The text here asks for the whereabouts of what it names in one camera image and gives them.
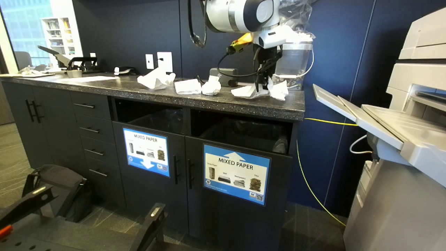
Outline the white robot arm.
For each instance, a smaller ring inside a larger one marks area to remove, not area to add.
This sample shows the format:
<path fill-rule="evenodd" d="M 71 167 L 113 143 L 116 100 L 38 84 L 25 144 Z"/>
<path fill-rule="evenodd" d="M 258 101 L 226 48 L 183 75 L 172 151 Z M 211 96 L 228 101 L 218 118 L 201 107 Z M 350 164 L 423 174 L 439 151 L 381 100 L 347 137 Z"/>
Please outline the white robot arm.
<path fill-rule="evenodd" d="M 207 24 L 216 31 L 240 33 L 229 44 L 228 55 L 246 44 L 255 44 L 261 51 L 254 72 L 257 86 L 267 86 L 271 68 L 279 59 L 279 48 L 296 40 L 297 31 L 280 20 L 280 0 L 205 0 Z"/>

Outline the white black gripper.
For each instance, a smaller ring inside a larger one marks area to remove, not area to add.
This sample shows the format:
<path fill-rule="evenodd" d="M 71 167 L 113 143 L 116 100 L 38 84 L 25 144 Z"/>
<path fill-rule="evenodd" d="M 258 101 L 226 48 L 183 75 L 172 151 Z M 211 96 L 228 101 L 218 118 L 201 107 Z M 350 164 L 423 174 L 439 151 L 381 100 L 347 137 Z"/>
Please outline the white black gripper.
<path fill-rule="evenodd" d="M 268 84 L 272 84 L 275 83 L 276 61 L 287 50 L 297 48 L 296 31 L 286 23 L 264 27 L 254 33 L 254 43 L 257 45 L 254 58 L 258 59 L 255 72 L 255 87 L 257 91 L 261 91 L 265 83 L 265 61 L 269 59 L 267 75 Z"/>

